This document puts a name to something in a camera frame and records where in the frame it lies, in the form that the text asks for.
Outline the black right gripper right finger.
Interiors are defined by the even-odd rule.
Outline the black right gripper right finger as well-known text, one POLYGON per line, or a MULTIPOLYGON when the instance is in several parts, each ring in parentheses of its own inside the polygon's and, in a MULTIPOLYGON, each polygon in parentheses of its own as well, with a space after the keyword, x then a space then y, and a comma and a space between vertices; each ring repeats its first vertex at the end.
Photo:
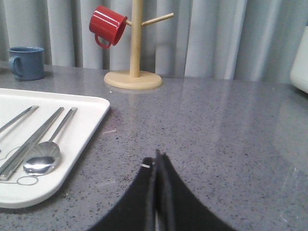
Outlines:
POLYGON ((156 150, 156 209, 161 231, 233 231, 185 185, 169 157, 156 150))

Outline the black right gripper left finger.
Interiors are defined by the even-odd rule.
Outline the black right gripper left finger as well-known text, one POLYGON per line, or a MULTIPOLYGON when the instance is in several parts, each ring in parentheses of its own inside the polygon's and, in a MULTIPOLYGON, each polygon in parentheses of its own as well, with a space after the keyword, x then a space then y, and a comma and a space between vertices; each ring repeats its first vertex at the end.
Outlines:
POLYGON ((154 231, 156 168, 150 157, 143 159, 136 178, 117 204, 91 231, 154 231))

